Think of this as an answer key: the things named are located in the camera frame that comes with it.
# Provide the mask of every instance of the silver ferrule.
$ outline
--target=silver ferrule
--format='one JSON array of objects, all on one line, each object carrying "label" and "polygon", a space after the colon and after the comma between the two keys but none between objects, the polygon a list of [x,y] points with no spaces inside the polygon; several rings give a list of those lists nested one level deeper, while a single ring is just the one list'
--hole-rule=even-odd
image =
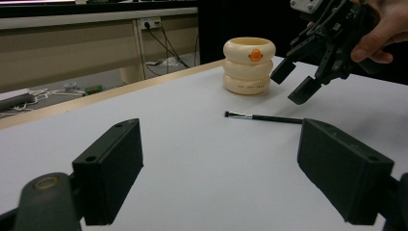
[{"label": "silver ferrule", "polygon": [[252,119],[252,116],[253,115],[251,115],[251,114],[240,114],[240,113],[228,112],[228,117]]}]

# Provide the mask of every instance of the white table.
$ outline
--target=white table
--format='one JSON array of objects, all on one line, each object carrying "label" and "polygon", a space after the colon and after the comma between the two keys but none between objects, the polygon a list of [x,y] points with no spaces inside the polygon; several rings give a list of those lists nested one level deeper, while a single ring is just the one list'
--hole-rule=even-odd
[{"label": "white table", "polygon": [[296,65],[262,95],[226,90],[216,62],[185,77],[158,77],[148,88],[139,82],[2,119],[0,213],[16,207],[30,180],[71,173],[71,162],[108,128],[137,117],[144,168],[115,222],[84,230],[381,230],[381,216],[374,226],[345,223],[298,167],[300,125],[224,117],[237,111],[331,123],[393,159],[399,180],[408,171],[406,87],[351,75],[298,106],[287,96],[316,67]]}]

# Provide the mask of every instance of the stacked ring toy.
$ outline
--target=stacked ring toy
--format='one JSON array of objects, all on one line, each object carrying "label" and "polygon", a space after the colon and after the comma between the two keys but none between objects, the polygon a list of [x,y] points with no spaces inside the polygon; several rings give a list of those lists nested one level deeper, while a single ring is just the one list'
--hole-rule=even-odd
[{"label": "stacked ring toy", "polygon": [[265,38],[231,38],[223,47],[223,85],[239,94],[268,90],[276,47]]}]

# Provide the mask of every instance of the black paintbrush handle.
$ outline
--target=black paintbrush handle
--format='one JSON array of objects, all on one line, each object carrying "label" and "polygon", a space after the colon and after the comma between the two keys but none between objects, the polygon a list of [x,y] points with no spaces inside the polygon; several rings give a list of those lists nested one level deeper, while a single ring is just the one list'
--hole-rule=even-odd
[{"label": "black paintbrush handle", "polygon": [[299,118],[287,118],[287,117],[277,117],[277,116],[267,116],[267,115],[252,115],[252,119],[273,121],[273,122],[295,123],[295,124],[303,123],[303,119],[299,119]]}]

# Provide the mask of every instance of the paintbrush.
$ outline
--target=paintbrush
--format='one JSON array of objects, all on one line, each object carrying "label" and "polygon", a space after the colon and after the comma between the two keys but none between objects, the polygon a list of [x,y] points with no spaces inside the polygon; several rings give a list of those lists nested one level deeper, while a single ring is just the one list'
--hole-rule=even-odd
[{"label": "paintbrush", "polygon": [[242,113],[234,113],[234,112],[229,112],[229,111],[226,111],[224,116],[233,117],[233,118],[247,118],[247,119],[254,119],[254,120],[272,121],[272,122],[284,122],[284,123],[295,123],[295,124],[303,123],[303,119],[300,119],[300,118],[242,114]]}]

